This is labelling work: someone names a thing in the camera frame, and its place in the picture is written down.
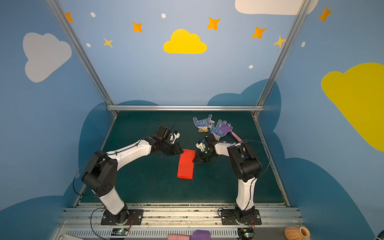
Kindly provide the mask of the red square paper sheet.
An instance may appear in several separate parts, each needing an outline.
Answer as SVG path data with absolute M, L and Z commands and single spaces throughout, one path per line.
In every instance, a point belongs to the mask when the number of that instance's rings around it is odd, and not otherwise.
M 194 158 L 196 152 L 193 150 L 183 149 L 180 155 L 177 177 L 180 179 L 192 180 L 194 175 Z

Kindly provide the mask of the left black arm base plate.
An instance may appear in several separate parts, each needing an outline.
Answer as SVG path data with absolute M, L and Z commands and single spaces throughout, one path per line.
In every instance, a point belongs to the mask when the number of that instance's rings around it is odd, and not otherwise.
M 141 225 L 143 220 L 144 210 L 142 209 L 129 209 L 123 210 L 118 215 L 112 215 L 109 211 L 105 210 L 101 220 L 102 226 L 130 226 Z

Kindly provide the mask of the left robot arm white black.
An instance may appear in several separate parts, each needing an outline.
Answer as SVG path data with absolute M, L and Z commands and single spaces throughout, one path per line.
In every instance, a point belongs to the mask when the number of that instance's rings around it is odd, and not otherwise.
M 81 180 L 102 202 L 106 214 L 121 225 L 128 219 L 129 212 L 116 190 L 118 171 L 131 162 L 156 152 L 162 152 L 166 156 L 182 154 L 184 151 L 177 142 L 180 135 L 178 131 L 160 125 L 152 136 L 139 139 L 131 145 L 115 151 L 95 152 L 87 162 Z

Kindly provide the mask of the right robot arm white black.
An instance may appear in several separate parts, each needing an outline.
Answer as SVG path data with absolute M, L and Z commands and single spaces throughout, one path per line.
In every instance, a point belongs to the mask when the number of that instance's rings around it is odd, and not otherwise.
M 194 163 L 207 163 L 213 157 L 227 156 L 238 179 L 238 195 L 235 202 L 235 216 L 250 218 L 256 213 L 254 205 L 255 185 L 263 168 L 252 144 L 233 134 L 237 143 L 220 142 L 213 134 L 207 133 L 196 143 Z

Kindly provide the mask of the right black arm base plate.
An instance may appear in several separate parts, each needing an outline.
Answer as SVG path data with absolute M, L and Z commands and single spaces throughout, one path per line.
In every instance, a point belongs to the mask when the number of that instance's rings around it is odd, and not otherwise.
M 251 208 L 247 211 L 219 208 L 217 213 L 222 220 L 222 225 L 258 226 L 262 224 L 260 212 L 255 208 Z

